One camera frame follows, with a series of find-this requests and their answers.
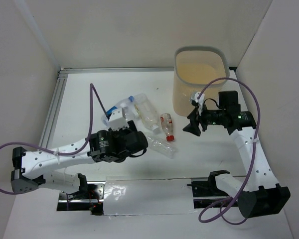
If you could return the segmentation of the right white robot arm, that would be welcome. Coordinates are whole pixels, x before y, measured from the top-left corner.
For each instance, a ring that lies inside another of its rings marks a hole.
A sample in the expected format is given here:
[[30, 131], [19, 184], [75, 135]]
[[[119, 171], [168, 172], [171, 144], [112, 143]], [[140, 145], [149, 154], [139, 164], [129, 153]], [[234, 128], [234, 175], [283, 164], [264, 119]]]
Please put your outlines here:
[[258, 138], [257, 124], [249, 111], [242, 111], [237, 91], [219, 92], [216, 110], [209, 110], [204, 95], [193, 93], [193, 111], [184, 132], [200, 136], [209, 125], [221, 125], [234, 141], [246, 170], [240, 182], [227, 170], [210, 172], [207, 189], [212, 195], [227, 194], [222, 204], [237, 204], [244, 219], [278, 214], [291, 196], [273, 174]]

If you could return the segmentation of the red cap small bottle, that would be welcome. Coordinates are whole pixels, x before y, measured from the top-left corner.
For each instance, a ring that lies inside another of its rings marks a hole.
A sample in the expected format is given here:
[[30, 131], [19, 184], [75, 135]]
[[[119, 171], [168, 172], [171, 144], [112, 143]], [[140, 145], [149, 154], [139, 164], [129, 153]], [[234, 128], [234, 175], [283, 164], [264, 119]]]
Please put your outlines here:
[[173, 123], [169, 113], [164, 113], [160, 116], [161, 128], [165, 133], [168, 142], [174, 141]]

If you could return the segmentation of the clear ribbed bottle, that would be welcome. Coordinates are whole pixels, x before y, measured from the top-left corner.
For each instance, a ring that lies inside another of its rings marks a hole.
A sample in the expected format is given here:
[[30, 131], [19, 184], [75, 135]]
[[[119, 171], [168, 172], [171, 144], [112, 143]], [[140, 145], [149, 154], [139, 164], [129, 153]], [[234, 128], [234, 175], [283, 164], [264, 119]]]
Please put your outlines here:
[[149, 148], [168, 157], [173, 158], [176, 153], [176, 148], [167, 141], [157, 137], [156, 135], [145, 134]]

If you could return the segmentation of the large clear square bottle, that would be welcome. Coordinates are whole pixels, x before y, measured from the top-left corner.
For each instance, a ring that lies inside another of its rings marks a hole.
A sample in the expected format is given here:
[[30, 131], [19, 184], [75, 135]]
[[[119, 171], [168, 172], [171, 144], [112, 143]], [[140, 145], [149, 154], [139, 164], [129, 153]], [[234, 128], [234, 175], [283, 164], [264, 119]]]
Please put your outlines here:
[[151, 130], [154, 134], [159, 134], [159, 116], [147, 96], [144, 93], [134, 95], [134, 104], [144, 127]]

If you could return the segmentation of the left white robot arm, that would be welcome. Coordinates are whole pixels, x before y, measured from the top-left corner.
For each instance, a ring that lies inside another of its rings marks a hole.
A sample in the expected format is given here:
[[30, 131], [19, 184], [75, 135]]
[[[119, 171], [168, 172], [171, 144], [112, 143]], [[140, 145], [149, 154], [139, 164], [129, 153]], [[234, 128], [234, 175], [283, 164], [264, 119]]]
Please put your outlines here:
[[16, 194], [32, 192], [39, 188], [56, 189], [74, 195], [78, 199], [88, 194], [86, 176], [60, 173], [60, 169], [79, 164], [99, 162], [121, 163], [126, 158], [136, 158], [147, 151], [148, 142], [134, 122], [119, 130], [100, 130], [91, 135], [84, 149], [72, 154], [85, 140], [60, 147], [56, 153], [26, 151], [16, 147], [12, 151], [14, 170], [11, 172], [11, 187]]

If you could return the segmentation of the blue label plastic bottle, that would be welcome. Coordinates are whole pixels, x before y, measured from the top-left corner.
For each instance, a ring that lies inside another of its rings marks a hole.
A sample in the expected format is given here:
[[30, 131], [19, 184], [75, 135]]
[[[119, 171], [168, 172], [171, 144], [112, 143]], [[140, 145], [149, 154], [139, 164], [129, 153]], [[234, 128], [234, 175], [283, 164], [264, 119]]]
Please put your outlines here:
[[124, 110], [124, 115], [126, 121], [135, 120], [139, 117], [139, 113], [136, 111], [135, 103], [134, 103], [134, 97], [129, 96], [128, 98], [125, 98], [118, 103], [116, 103], [114, 106], [112, 106], [109, 110], [106, 111], [106, 114], [108, 116], [111, 115], [112, 111], [122, 108]]

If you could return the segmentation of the beige mesh waste bin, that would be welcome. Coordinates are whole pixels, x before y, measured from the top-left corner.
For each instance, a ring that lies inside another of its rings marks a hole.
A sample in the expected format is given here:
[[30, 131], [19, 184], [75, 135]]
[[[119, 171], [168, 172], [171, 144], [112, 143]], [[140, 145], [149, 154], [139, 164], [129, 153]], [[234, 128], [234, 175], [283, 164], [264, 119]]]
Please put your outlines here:
[[193, 110], [190, 97], [212, 80], [229, 77], [224, 53], [212, 46], [183, 46], [174, 54], [172, 104], [176, 114], [188, 116]]

